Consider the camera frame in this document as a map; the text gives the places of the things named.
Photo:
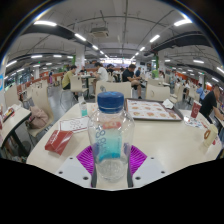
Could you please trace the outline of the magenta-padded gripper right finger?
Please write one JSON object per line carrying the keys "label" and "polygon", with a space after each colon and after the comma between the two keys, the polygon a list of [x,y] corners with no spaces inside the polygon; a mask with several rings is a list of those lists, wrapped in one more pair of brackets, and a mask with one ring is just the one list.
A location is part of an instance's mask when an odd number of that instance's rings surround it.
{"label": "magenta-padded gripper right finger", "polygon": [[166,175],[167,171],[154,156],[147,156],[136,146],[131,148],[128,174],[129,187],[140,188]]}

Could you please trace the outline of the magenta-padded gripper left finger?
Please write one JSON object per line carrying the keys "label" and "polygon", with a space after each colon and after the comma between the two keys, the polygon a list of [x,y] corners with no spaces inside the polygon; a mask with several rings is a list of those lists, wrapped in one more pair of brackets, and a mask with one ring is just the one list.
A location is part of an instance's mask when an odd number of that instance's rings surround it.
{"label": "magenta-padded gripper left finger", "polygon": [[84,188],[91,188],[94,176],[92,148],[88,146],[77,156],[68,157],[55,174]]}

